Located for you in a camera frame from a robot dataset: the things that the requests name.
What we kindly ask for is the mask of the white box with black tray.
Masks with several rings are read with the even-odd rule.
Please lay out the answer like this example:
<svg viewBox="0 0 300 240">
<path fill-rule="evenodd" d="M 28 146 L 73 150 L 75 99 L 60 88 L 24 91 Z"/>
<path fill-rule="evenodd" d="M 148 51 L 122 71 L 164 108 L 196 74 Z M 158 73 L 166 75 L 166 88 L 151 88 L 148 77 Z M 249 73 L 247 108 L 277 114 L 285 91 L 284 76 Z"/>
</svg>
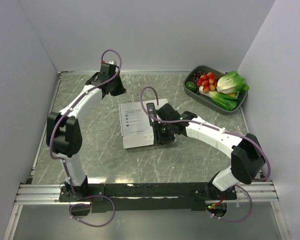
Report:
<svg viewBox="0 0 300 240">
<path fill-rule="evenodd" d="M 140 102 L 119 104 L 119 113 L 124 149 L 155 146 L 153 119 L 143 111 Z"/>
</svg>

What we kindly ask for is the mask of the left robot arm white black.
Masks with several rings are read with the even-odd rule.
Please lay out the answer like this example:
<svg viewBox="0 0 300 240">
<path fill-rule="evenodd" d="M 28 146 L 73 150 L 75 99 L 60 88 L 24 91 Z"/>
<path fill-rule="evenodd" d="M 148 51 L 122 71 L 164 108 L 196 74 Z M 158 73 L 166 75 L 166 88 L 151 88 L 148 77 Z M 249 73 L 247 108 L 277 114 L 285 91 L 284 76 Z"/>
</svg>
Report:
<svg viewBox="0 0 300 240">
<path fill-rule="evenodd" d="M 77 201 L 89 195 L 88 177 L 84 173 L 79 151 L 83 144 L 81 124 L 89 111 L 106 95 L 126 93 L 116 62 L 102 62 L 84 85 L 80 94 L 65 108 L 47 116 L 46 144 L 52 159 L 60 160 L 66 174 L 65 191 Z"/>
</svg>

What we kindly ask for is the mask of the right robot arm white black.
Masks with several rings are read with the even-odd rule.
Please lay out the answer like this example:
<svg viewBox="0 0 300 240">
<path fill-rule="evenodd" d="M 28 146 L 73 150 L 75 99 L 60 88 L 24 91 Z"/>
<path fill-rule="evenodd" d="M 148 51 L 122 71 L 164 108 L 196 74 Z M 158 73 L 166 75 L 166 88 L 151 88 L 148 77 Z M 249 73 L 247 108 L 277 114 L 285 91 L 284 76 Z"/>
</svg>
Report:
<svg viewBox="0 0 300 240">
<path fill-rule="evenodd" d="M 206 143 L 224 153 L 230 159 L 230 166 L 219 171 L 209 181 L 208 193 L 213 199 L 220 199 L 226 190 L 236 184 L 251 184 L 266 164 L 261 147 L 253 134 L 229 133 L 203 120 L 198 115 L 185 111 L 180 114 L 166 103 L 156 115 L 163 123 L 163 132 L 183 135 Z"/>
</svg>

